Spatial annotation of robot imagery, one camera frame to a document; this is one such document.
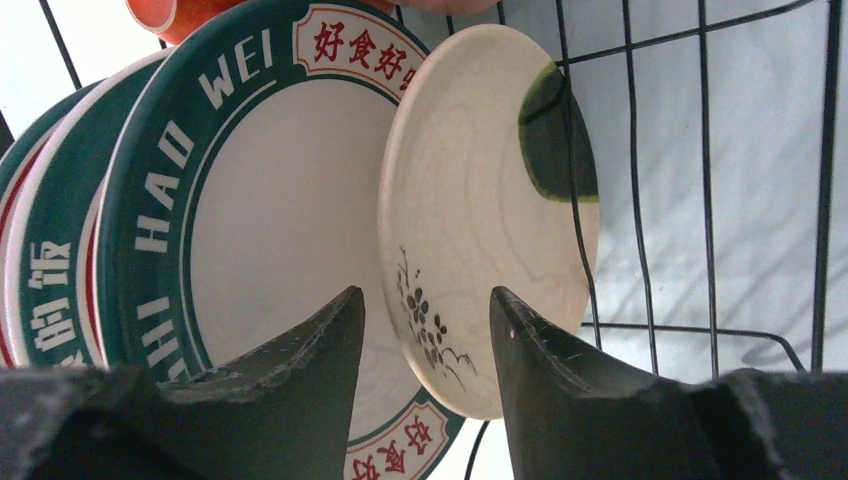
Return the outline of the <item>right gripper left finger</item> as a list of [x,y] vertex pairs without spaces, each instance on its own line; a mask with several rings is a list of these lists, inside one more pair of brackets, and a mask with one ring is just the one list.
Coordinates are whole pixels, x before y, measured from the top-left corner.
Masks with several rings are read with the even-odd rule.
[[366,310],[351,286],[187,382],[140,367],[1,374],[5,479],[339,479]]

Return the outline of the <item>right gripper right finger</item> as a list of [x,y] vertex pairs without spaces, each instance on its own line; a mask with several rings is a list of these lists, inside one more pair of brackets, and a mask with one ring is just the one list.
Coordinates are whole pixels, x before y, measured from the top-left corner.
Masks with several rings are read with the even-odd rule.
[[843,479],[847,376],[739,369],[696,384],[635,368],[509,289],[490,330],[518,479]]

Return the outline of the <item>green rim Hao Wei plate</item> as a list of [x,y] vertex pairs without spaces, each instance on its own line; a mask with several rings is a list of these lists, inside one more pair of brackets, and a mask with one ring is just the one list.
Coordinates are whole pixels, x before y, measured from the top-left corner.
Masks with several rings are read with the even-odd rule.
[[377,197],[428,47],[355,1],[248,1],[154,69],[118,136],[94,243],[105,363],[186,380],[363,291],[342,475],[424,479],[456,439],[410,369],[380,279]]

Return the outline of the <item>green red rim plate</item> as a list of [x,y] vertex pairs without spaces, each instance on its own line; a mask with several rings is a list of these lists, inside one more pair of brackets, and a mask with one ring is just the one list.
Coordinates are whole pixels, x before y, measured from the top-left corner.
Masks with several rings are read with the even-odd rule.
[[130,110],[169,53],[61,100],[2,160],[1,326],[11,366],[103,366],[92,267],[103,181]]

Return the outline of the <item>cream plate with plum blossom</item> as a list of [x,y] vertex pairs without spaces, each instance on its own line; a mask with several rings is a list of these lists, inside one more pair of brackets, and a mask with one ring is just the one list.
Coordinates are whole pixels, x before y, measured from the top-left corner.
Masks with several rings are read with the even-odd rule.
[[501,418],[492,291],[575,332],[599,233],[589,132],[552,57],[497,24],[441,43],[395,115],[378,201],[384,296],[426,390],[461,416]]

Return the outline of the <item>Just To Eat plate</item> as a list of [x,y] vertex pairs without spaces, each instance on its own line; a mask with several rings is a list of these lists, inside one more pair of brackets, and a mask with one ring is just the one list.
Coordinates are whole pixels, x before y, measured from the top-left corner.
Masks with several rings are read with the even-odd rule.
[[74,161],[70,115],[91,106],[84,87],[48,109],[1,160],[1,364],[103,363],[86,259],[94,176]]

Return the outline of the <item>orange cup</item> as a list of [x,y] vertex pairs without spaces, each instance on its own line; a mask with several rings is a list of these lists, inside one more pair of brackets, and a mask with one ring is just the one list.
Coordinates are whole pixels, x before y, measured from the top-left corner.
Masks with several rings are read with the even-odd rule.
[[166,43],[177,45],[242,0],[126,0],[132,18]]

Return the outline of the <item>large pink cup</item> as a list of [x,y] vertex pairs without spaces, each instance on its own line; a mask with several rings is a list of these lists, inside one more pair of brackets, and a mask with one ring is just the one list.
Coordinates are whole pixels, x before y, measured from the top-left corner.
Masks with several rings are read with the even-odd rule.
[[467,16],[494,6],[497,0],[362,0],[362,2],[384,13],[389,13],[396,6],[400,6],[440,15]]

